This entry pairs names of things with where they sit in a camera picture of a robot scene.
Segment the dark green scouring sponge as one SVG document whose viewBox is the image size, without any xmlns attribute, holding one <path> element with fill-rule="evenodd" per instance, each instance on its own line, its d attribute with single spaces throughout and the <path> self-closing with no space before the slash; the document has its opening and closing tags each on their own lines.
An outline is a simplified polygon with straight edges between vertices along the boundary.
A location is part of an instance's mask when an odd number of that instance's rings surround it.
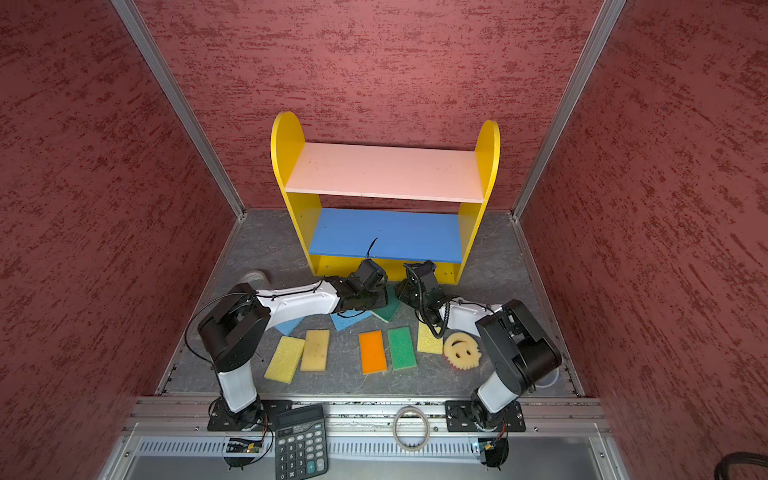
<svg viewBox="0 0 768 480">
<path fill-rule="evenodd" d="M 387 303 L 384 307 L 374 309 L 372 314 L 379 320 L 390 323 L 400 309 L 402 302 L 398 298 L 395 287 L 388 285 L 386 289 Z"/>
</svg>

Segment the orange sponge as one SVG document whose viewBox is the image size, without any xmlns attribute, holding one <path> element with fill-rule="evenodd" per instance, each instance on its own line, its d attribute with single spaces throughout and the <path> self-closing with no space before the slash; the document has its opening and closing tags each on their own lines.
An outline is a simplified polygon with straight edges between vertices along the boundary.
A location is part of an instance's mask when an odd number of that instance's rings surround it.
<svg viewBox="0 0 768 480">
<path fill-rule="evenodd" d="M 381 330 L 361 333 L 359 343 L 364 375 L 380 373 L 388 369 Z"/>
</svg>

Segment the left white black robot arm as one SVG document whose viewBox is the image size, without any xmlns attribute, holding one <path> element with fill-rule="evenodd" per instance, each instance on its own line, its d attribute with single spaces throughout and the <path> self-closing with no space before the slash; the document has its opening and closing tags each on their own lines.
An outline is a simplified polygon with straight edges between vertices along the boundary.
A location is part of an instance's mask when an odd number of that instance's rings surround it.
<svg viewBox="0 0 768 480">
<path fill-rule="evenodd" d="M 235 285 L 200 320 L 197 331 L 219 383 L 224 416 L 249 428 L 260 419 L 261 402 L 251 360 L 264 332 L 311 315 L 364 312 L 384 307 L 388 277 L 372 259 L 347 277 L 329 276 L 287 289 L 256 290 Z"/>
</svg>

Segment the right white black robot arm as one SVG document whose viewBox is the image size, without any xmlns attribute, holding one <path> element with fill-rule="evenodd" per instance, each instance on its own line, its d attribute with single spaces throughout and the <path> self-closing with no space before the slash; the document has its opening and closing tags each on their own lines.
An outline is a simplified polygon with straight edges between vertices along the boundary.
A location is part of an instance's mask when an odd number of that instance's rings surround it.
<svg viewBox="0 0 768 480">
<path fill-rule="evenodd" d="M 562 354 L 546 330 L 519 300 L 487 304 L 445 293 L 431 261 L 406 263 L 396 287 L 430 335 L 442 342 L 453 368 L 470 370 L 482 358 L 492 366 L 489 378 L 471 394 L 469 418 L 483 430 L 496 429 L 507 407 L 556 371 Z"/>
</svg>

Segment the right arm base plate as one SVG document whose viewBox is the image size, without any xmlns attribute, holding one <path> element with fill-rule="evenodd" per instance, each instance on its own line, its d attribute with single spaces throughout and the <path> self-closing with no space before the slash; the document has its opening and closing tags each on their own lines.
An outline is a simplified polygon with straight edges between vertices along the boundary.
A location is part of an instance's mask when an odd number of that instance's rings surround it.
<svg viewBox="0 0 768 480">
<path fill-rule="evenodd" d="M 490 413 L 479 400 L 445 402 L 449 432 L 522 433 L 526 423 L 519 402 L 513 401 L 496 413 Z"/>
</svg>

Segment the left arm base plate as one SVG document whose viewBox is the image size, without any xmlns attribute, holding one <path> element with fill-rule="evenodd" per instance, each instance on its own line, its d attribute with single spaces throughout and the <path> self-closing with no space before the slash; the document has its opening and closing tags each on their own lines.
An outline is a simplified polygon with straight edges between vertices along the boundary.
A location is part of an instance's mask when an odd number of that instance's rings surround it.
<svg viewBox="0 0 768 480">
<path fill-rule="evenodd" d="M 264 426 L 273 427 L 279 414 L 291 409 L 290 400 L 260 400 L 237 413 L 219 397 L 209 405 L 207 430 L 210 432 L 253 432 Z"/>
</svg>

